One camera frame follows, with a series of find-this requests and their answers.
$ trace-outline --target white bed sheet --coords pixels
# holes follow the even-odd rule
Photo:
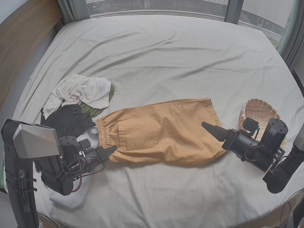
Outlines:
[[[39,122],[58,82],[105,77],[115,94],[102,115],[127,107],[209,97],[224,128],[238,128],[250,98],[286,122],[286,151],[304,122],[304,99],[284,61],[258,30],[163,15],[88,19],[64,26],[26,85],[14,119]],[[304,187],[304,165],[279,194],[264,173],[227,152],[204,166],[111,163],[93,176],[83,208],[49,201],[39,177],[37,209],[68,227],[234,227],[266,215]]]

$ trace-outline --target elastic waistband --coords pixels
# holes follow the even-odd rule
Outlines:
[[[96,125],[99,134],[99,146],[106,149],[108,147],[108,139],[103,117],[96,120]]]

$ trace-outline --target folded white cloth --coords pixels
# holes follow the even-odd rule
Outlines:
[[[90,78],[72,74],[62,79],[52,90],[49,99],[43,108],[44,118],[62,106],[77,104],[80,101],[88,106],[103,109],[109,106],[111,83],[106,78]]]
[[[92,147],[98,146],[99,138],[98,138],[97,127],[96,126],[89,127],[82,135],[80,135],[77,138],[77,141],[81,141],[83,139],[89,139]],[[80,209],[85,202],[85,198],[89,190],[91,179],[92,179],[92,175],[83,177],[80,188],[76,192],[72,192],[68,196],[63,196],[58,192],[49,189],[50,200],[53,201],[54,203],[58,203],[70,209]],[[73,182],[73,186],[74,186],[73,189],[76,189],[78,184],[79,184],[79,179]]]

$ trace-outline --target tan shorts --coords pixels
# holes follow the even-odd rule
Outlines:
[[[201,123],[222,126],[209,98],[121,109],[97,119],[99,145],[113,162],[203,165],[226,151]]]

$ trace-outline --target clothing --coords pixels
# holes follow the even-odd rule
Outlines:
[[[116,145],[113,162],[203,165],[219,157],[222,143],[201,123],[222,126],[208,98],[121,109],[97,119],[99,145]]]
[[[60,105],[77,104],[81,101],[92,108],[106,108],[109,106],[110,87],[111,83],[105,78],[72,74],[63,78],[52,90],[44,105],[43,115],[47,119]]]
[[[98,147],[99,139],[98,139],[97,127],[93,126],[86,129],[84,133],[77,138],[77,141],[79,142],[84,139],[89,139],[92,147]],[[72,192],[70,195],[67,196],[63,196],[58,192],[49,189],[50,201],[54,203],[58,203],[69,209],[80,209],[85,202],[85,198],[89,190],[91,179],[92,179],[92,175],[83,177],[79,190],[77,192]],[[78,184],[79,184],[79,179],[73,182],[73,186],[74,186],[73,190],[77,188]]]
[[[81,113],[78,104],[60,106],[47,119],[41,114],[40,124],[55,128],[58,138],[63,136],[78,138],[87,128],[96,125],[88,112]]]
[[[112,99],[113,95],[114,95],[114,86],[111,84],[110,93],[109,93],[109,102]],[[104,110],[104,109],[92,108],[92,107],[88,106],[87,104],[85,104],[84,102],[80,103],[80,107],[81,107],[81,113],[89,112],[92,118],[97,117]]]

